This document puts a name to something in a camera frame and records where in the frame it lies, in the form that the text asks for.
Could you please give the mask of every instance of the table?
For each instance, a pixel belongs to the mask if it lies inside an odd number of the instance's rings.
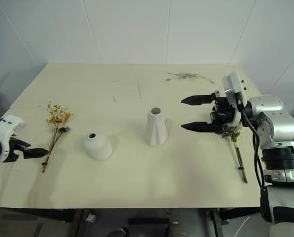
[[[32,147],[49,146],[49,101],[74,113],[68,122],[71,131],[58,142],[45,173],[44,158],[20,156],[16,162],[0,163],[0,207],[259,206],[249,129],[242,129],[238,141],[245,184],[229,139],[180,127],[210,122],[212,105],[192,107],[181,100],[215,90],[224,96],[221,79],[235,70],[245,81],[247,96],[260,95],[238,65],[48,64],[7,114],[25,121],[17,138]],[[167,72],[203,77],[174,79]],[[144,140],[152,107],[160,107],[168,118],[169,136],[159,147]],[[112,143],[113,154],[106,161],[94,161],[83,150],[84,136],[94,130],[104,132]]]

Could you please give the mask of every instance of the white vase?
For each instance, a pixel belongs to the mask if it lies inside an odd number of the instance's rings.
[[[112,145],[101,132],[92,132],[83,139],[83,146],[87,154],[95,160],[105,160],[112,154]]]
[[[148,112],[146,140],[151,146],[160,146],[167,139],[165,116],[161,109],[152,108]]]

